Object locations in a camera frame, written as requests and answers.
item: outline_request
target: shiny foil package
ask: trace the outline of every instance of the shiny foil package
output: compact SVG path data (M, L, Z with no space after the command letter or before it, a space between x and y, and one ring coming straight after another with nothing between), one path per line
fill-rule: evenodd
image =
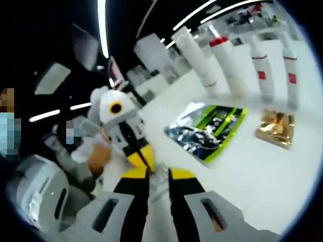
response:
M255 136L288 149L292 144L294 126L294 115L265 109Z

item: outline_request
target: blue face mask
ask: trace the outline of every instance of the blue face mask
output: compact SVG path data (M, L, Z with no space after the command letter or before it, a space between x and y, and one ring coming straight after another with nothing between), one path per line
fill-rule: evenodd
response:
M13 112L0 113L0 154L11 158L18 154L21 139L21 123Z

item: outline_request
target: person's hand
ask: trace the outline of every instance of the person's hand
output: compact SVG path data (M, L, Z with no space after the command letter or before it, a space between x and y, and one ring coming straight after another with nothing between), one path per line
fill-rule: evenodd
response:
M100 136L106 144L97 142L94 144L94 150L88 159L88 166L94 176L99 176L103 172L104 166L111 157L112 145L108 135L101 131Z

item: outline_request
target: white bottle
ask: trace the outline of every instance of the white bottle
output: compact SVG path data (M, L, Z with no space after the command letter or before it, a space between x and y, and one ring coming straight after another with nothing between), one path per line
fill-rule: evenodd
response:
M232 42L227 37L219 36L210 41L213 55L218 60L231 94L236 97L247 96L244 69L241 67L238 58L234 54Z
M258 84L263 102L270 103L275 95L272 69L267 54L261 49L256 36L245 36L251 47L251 58L258 75Z
M297 108L299 105L297 54L292 49L292 39L286 31L279 31L278 38L283 44L283 58L287 74L288 105Z
M210 96L217 96L217 74L186 26L178 30L172 36L172 40L174 40L176 46L196 71L208 94Z

